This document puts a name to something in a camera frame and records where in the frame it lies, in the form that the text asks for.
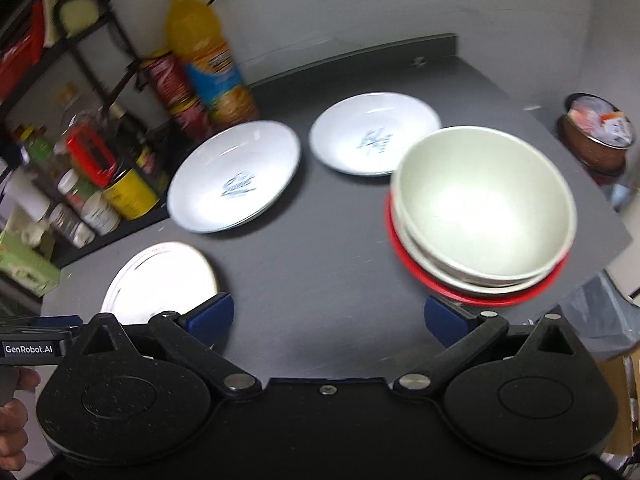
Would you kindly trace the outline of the person's left hand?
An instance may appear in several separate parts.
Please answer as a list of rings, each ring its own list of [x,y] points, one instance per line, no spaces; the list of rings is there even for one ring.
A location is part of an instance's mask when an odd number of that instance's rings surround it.
[[[12,399],[1,408],[1,469],[21,471],[26,464],[24,448],[28,443],[25,426],[28,422],[26,406]]]

